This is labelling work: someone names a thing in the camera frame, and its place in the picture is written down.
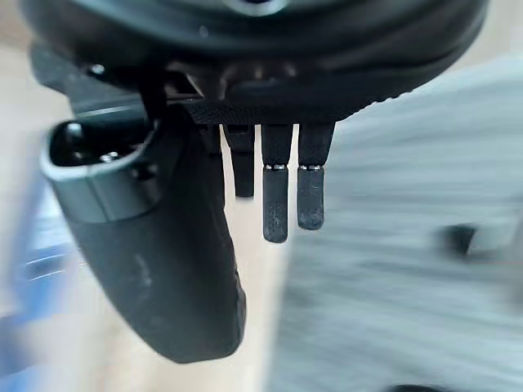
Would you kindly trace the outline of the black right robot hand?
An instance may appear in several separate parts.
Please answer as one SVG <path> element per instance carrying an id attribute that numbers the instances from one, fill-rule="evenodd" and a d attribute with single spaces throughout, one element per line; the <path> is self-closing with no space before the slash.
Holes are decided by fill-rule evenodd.
<path id="1" fill-rule="evenodd" d="M 225 216 L 235 194 L 263 235 L 324 222 L 337 122 L 422 86 L 484 24 L 485 1 L 23 1 L 38 82 L 69 100 L 40 164 L 81 253 L 132 330 L 175 363 L 233 354 L 246 303 Z"/>

